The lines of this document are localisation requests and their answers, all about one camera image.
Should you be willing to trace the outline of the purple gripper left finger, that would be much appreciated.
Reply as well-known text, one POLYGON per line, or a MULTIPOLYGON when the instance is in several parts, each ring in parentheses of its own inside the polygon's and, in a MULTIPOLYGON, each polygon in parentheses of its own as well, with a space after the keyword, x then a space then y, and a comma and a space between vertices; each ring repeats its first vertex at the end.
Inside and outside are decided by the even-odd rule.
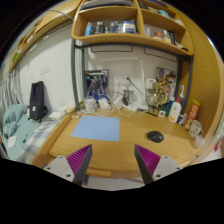
POLYGON ((68 156, 59 155, 44 170, 81 186, 92 154, 92 145, 87 145, 68 156))

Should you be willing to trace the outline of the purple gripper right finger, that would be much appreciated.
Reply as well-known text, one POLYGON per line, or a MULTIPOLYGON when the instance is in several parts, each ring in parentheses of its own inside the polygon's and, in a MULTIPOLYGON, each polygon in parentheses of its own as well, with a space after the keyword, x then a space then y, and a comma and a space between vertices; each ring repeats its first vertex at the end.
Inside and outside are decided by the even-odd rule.
POLYGON ((170 156, 159 156, 139 145, 135 145, 134 155, 145 185, 182 169, 170 156))

